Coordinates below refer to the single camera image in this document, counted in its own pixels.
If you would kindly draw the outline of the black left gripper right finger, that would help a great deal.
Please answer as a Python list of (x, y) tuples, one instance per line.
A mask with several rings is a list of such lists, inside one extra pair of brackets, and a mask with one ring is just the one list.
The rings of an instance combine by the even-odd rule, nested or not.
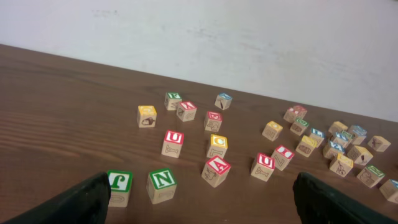
[(299, 172), (293, 191), (302, 224), (397, 224), (308, 172)]

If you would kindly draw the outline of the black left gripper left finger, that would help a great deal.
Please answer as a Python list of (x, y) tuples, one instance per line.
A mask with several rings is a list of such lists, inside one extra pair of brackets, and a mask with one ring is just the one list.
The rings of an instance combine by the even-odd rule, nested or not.
[(105, 172), (99, 172), (5, 223), (103, 224), (106, 220), (110, 196), (108, 175)]

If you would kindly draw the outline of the yellow O block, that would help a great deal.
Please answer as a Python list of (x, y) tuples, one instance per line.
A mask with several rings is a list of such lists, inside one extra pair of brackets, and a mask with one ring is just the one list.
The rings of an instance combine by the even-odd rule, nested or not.
[(275, 141), (279, 137), (279, 134), (282, 132), (282, 130), (283, 127), (281, 125), (275, 121), (270, 121), (266, 124), (262, 135), (270, 141)]

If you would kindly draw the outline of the yellow C block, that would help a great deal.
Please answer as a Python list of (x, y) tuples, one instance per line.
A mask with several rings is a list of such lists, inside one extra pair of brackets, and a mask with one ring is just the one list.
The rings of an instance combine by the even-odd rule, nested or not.
[(226, 154), (227, 149), (228, 149), (227, 137), (212, 134), (210, 136), (206, 156), (207, 156), (207, 158), (219, 156), (223, 159)]

